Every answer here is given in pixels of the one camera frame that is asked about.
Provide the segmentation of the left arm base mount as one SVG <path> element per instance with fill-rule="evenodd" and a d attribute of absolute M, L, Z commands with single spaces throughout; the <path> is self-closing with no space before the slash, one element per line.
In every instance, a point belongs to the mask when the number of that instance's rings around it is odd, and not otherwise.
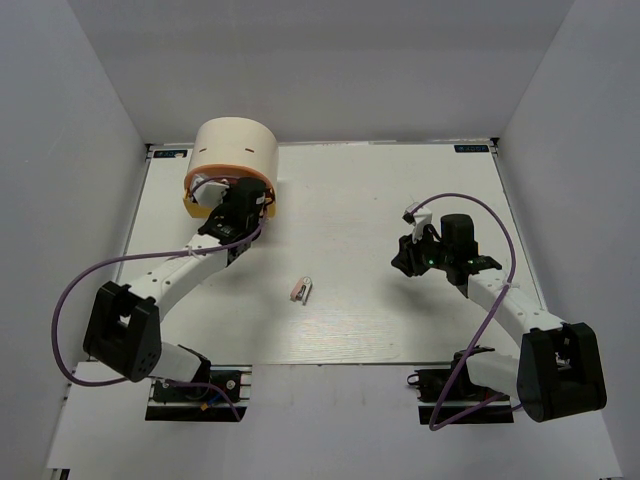
<path fill-rule="evenodd" d="M 249 406 L 252 367 L 213 366 L 208 386 L 177 386 L 153 379 L 145 420 L 152 422 L 237 423 Z"/>

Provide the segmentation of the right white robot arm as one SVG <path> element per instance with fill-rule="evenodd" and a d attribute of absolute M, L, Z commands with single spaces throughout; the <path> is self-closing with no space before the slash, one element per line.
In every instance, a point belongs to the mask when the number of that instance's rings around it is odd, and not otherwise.
<path fill-rule="evenodd" d="M 474 223 L 466 214 L 442 217 L 432 225 L 430 212 L 404 214 L 412 226 L 399 240 L 391 264 L 408 277 L 431 269 L 445 273 L 461 294 L 482 307 L 519 348 L 512 357 L 479 345 L 474 336 L 469 351 L 455 353 L 443 384 L 425 378 L 421 395 L 434 400 L 439 415 L 449 394 L 474 401 L 476 412 L 491 400 L 510 397 L 527 415 L 541 423 L 601 410 L 607 393 L 597 337 L 585 323 L 568 323 L 544 310 L 515 286 L 501 265 L 480 254 Z"/>

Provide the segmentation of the orange organizer drawer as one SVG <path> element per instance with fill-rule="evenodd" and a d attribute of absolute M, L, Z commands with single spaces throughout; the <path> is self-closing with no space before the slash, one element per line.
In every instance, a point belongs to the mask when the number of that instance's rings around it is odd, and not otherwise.
<path fill-rule="evenodd" d="M 238 166 L 238 165 L 228 165 L 228 164 L 210 164 L 210 165 L 202 165 L 199 167 L 191 168 L 184 179 L 184 189 L 188 192 L 191 191 L 191 187 L 193 184 L 193 180 L 195 176 L 203 176 L 205 179 L 207 178 L 243 178 L 243 177 L 251 177 L 257 178 L 265 182 L 267 187 L 270 190 L 275 191 L 276 188 L 271 180 L 264 175 L 248 166 Z"/>

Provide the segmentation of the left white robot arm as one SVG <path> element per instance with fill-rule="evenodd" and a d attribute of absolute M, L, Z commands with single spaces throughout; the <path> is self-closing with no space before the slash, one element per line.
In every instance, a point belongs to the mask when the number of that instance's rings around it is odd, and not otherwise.
<path fill-rule="evenodd" d="M 236 180 L 185 247 L 164 254 L 162 263 L 128 284 L 104 284 L 94 300 L 84 352 L 131 382 L 162 379 L 176 382 L 188 398 L 205 396 L 211 362 L 164 342 L 161 322 L 195 287 L 250 248 L 266 220 L 267 196 L 264 181 Z"/>

